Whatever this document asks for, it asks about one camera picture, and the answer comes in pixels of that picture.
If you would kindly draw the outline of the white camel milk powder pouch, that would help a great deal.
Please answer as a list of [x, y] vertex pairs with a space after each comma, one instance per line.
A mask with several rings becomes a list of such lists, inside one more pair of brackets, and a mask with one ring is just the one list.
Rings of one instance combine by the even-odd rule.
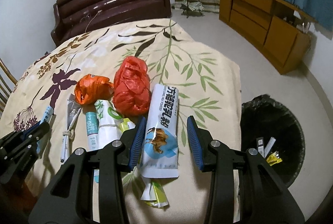
[[177, 88], [154, 86], [139, 162], [144, 178], [178, 177], [178, 103]]

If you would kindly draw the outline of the silver wrapper with string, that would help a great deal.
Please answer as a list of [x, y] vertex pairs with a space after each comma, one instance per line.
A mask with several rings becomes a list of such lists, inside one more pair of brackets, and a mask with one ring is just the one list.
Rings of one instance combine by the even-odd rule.
[[65, 163], [70, 156], [70, 141], [74, 139], [74, 125], [78, 119], [81, 110], [81, 105], [76, 102], [75, 96], [71, 94], [67, 99], [66, 129], [63, 132], [62, 150], [60, 154], [61, 164]]

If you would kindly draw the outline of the black trash bin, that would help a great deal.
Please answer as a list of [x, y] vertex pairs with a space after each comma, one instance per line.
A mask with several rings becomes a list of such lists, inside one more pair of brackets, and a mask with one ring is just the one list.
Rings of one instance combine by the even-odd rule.
[[282, 103], [264, 94], [242, 104], [240, 121], [241, 150], [257, 148], [257, 139], [267, 146], [275, 142], [270, 153], [277, 152], [281, 163], [273, 169], [287, 187], [294, 183], [305, 158], [305, 138], [296, 116]]

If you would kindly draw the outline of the white green rolled bag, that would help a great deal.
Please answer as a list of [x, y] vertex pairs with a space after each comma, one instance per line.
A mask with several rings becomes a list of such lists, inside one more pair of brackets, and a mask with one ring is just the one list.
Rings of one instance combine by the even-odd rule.
[[119, 140], [124, 131], [135, 128], [134, 122], [118, 113], [112, 102], [99, 99], [94, 105], [99, 124], [99, 149], [104, 148], [115, 140]]

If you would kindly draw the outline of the teal white tube packet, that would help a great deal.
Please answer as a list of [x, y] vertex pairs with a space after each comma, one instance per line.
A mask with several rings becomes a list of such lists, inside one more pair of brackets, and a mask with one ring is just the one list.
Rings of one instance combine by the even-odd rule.
[[89, 151], [95, 151], [99, 149], [98, 140], [99, 121], [97, 119], [96, 112], [86, 113], [86, 131], [87, 131], [87, 144]]

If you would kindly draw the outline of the red crumpled plastic bag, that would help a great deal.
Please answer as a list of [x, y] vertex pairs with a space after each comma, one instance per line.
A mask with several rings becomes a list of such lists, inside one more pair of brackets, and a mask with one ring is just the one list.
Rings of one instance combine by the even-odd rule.
[[113, 105], [126, 117], [140, 116], [150, 107], [150, 79], [146, 62], [134, 56], [126, 57], [113, 81]]

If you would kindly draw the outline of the wooden chair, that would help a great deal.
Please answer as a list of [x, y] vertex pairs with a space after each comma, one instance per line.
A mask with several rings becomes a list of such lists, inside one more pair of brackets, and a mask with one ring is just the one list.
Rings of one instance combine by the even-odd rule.
[[12, 75], [12, 73], [9, 71], [5, 63], [2, 59], [0, 59], [0, 66], [1, 66], [1, 115], [3, 114], [3, 111], [6, 107], [7, 101], [13, 92], [13, 90], [10, 87], [10, 84], [13, 86], [17, 85], [17, 79]]

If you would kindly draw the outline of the green silver crumpled wrapper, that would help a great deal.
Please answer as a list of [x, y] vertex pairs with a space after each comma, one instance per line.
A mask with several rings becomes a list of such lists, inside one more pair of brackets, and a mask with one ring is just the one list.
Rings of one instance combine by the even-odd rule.
[[157, 180], [141, 176], [137, 168], [122, 177], [122, 185], [125, 186], [125, 192], [131, 186], [136, 198], [151, 207], [161, 209], [169, 205], [162, 185]]

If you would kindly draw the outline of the orange crumpled plastic bag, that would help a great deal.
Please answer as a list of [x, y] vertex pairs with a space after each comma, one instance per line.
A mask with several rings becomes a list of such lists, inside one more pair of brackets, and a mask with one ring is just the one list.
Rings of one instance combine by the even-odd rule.
[[75, 86], [76, 102], [82, 106], [97, 100], [109, 100], [113, 95], [113, 83], [108, 77], [87, 74]]

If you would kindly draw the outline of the floral beige tablecloth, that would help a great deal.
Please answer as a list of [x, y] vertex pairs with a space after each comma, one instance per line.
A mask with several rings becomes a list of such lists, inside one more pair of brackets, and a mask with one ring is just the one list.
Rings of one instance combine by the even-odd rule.
[[151, 84], [179, 91], [177, 179], [162, 180], [169, 206], [153, 208], [141, 200], [143, 181], [137, 171], [123, 177], [126, 209], [131, 223], [203, 223], [211, 175], [193, 163], [186, 120], [194, 116], [201, 128], [233, 149], [240, 149], [239, 66], [219, 51], [196, 42], [175, 21], [152, 19], [87, 32], [67, 40], [35, 61], [19, 79], [1, 116], [1, 135], [37, 122], [46, 107], [54, 107], [45, 150], [29, 172], [25, 186], [39, 196], [59, 170], [67, 99], [87, 74], [113, 79], [129, 56], [144, 60]]

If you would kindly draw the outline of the wooden sideboard cabinet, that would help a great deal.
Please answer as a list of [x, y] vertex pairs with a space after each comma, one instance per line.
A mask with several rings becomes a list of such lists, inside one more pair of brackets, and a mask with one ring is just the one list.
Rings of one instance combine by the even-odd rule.
[[249, 41], [282, 75], [297, 69], [311, 44], [285, 0], [220, 0], [219, 19]]

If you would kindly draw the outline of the checkered cloth on stand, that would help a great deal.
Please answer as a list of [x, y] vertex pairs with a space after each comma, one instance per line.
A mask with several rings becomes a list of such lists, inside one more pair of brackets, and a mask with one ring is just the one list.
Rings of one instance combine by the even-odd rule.
[[189, 2], [187, 0], [183, 0], [180, 6], [180, 9], [183, 12], [196, 12], [201, 13], [204, 10], [203, 4], [200, 1]]

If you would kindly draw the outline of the dark brown leather sofa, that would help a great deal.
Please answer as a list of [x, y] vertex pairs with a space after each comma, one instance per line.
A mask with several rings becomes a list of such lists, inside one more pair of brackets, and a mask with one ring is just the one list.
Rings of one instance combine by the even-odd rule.
[[57, 0], [51, 38], [56, 46], [99, 28], [171, 17], [170, 0]]

